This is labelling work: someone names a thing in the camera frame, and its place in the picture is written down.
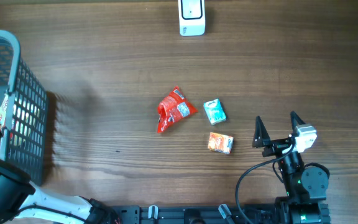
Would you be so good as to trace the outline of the teal tissue pack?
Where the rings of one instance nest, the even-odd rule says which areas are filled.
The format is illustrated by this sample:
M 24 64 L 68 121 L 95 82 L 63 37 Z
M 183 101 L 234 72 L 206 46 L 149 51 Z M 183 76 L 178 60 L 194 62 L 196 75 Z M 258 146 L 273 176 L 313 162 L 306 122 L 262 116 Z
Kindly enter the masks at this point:
M 221 102 L 218 98 L 212 101 L 205 102 L 203 104 L 203 108 L 211 125 L 221 123 L 227 118 L 221 105 Z

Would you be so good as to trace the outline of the white wet wipes pack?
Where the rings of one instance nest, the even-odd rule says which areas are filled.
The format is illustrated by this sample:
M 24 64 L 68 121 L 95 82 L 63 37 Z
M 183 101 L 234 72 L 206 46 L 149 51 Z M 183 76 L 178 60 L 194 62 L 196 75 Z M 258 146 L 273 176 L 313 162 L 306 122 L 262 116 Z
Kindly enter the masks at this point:
M 6 126 L 8 102 L 9 96 L 5 93 L 0 106 L 0 130 Z M 28 110 L 28 112 L 25 112 L 16 105 L 13 106 L 12 130 L 19 133 L 18 136 L 14 133 L 11 133 L 9 136 L 10 143 L 13 143 L 14 146 L 20 146 L 25 142 L 23 136 L 30 137 L 32 132 L 31 126 L 36 126 L 36 118 L 39 118 L 40 116 L 40 110 L 34 104 L 22 99 L 19 99 L 19 104 L 25 106 L 25 109 Z

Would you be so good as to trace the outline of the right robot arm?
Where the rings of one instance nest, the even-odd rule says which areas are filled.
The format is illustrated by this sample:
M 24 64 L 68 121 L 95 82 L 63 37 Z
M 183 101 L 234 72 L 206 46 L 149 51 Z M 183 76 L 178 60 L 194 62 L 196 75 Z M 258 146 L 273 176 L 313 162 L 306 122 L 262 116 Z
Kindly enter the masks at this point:
M 260 116 L 255 119 L 253 147 L 262 147 L 264 157 L 273 156 L 280 170 L 287 196 L 275 200 L 278 223 L 331 222 L 329 208 L 323 203 L 329 186 L 329 170 L 321 164 L 305 164 L 301 153 L 311 148 L 317 131 L 294 111 L 290 113 L 292 133 L 271 140 Z

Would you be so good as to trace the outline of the red snack bag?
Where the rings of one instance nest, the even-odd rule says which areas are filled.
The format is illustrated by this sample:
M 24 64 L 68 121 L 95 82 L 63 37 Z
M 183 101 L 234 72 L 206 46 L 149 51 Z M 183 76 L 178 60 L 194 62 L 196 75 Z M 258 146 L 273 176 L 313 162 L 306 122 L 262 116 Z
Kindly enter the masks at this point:
M 187 100 L 180 88 L 175 86 L 157 106 L 159 115 L 157 133 L 163 133 L 173 124 L 197 112 L 198 110 Z

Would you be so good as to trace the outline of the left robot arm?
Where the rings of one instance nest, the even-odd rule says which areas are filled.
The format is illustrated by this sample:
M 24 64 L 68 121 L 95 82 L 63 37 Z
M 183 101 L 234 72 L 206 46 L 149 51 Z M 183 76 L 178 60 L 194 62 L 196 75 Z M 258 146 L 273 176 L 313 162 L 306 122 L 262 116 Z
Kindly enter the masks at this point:
M 121 223 L 117 212 L 103 203 L 93 198 L 45 190 L 33 183 L 24 171 L 0 160 L 0 223 L 15 218 L 39 218 L 69 224 Z

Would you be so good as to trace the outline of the orange tissue pack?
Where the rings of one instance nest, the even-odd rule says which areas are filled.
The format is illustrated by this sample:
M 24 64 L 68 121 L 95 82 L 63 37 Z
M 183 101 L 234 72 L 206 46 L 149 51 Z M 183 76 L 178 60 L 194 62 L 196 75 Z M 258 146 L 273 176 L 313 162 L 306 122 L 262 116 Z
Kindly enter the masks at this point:
M 208 149 L 210 151 L 230 154 L 234 138 L 232 136 L 210 132 Z

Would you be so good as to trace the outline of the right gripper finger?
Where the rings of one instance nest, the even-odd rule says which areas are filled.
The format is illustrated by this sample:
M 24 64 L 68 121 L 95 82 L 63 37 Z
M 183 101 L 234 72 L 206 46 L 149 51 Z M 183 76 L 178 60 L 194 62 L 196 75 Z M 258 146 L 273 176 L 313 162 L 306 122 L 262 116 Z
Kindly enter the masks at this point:
M 292 128 L 296 128 L 299 125 L 305 124 L 305 122 L 295 113 L 295 111 L 290 113 L 290 119 Z
M 257 116 L 255 119 L 255 132 L 252 147 L 260 148 L 267 147 L 269 145 L 271 145 L 270 136 L 263 124 L 261 117 Z

